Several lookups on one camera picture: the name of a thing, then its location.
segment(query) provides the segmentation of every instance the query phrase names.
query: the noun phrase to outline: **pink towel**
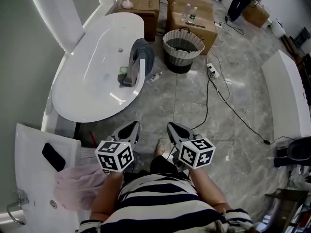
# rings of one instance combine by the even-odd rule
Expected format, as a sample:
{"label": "pink towel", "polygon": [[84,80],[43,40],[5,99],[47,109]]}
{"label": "pink towel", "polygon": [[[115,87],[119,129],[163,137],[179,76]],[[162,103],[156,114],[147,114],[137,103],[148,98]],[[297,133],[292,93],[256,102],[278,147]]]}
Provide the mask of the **pink towel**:
{"label": "pink towel", "polygon": [[55,175],[54,197],[68,210],[90,210],[106,177],[99,164],[68,167]]}

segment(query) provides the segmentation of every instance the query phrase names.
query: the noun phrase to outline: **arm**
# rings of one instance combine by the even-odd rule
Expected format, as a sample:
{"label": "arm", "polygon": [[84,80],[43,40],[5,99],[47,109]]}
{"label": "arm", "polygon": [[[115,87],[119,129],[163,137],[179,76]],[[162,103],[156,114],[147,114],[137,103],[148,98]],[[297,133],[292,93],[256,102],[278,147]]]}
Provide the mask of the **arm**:
{"label": "arm", "polygon": [[202,168],[189,169],[192,182],[200,197],[219,213],[230,210],[225,195]]}
{"label": "arm", "polygon": [[114,212],[122,181],[123,173],[111,172],[108,175],[93,202],[89,219],[106,221],[110,217]]}

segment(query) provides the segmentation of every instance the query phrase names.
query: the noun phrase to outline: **gray towel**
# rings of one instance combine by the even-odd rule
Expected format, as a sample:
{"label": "gray towel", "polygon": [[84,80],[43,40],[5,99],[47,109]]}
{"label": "gray towel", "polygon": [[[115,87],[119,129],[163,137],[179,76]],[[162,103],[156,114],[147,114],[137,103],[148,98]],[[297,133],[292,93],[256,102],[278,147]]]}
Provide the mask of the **gray towel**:
{"label": "gray towel", "polygon": [[120,87],[135,85],[141,59],[145,59],[145,76],[147,76],[154,66],[155,53],[144,38],[136,40],[132,46],[127,74],[118,75]]}

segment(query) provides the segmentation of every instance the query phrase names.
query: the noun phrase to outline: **freestanding bathtub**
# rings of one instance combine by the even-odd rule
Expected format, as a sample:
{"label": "freestanding bathtub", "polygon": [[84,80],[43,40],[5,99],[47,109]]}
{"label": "freestanding bathtub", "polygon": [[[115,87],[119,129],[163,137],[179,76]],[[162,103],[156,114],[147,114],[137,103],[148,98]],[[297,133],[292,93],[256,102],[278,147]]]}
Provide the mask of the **freestanding bathtub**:
{"label": "freestanding bathtub", "polygon": [[135,40],[144,37],[144,22],[133,13],[115,13],[96,21],[66,60],[52,87],[53,106],[67,120],[94,122],[128,106],[145,79],[140,61],[134,87],[119,88],[120,67],[127,67]]}

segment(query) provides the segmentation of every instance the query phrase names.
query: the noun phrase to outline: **black smartphone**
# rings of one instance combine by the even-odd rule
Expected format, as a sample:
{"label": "black smartphone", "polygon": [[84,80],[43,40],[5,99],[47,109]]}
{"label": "black smartphone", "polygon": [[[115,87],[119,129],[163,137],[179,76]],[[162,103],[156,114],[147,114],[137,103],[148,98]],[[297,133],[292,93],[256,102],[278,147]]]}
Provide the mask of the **black smartphone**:
{"label": "black smartphone", "polygon": [[42,154],[57,172],[64,169],[66,161],[49,143],[44,145]]}

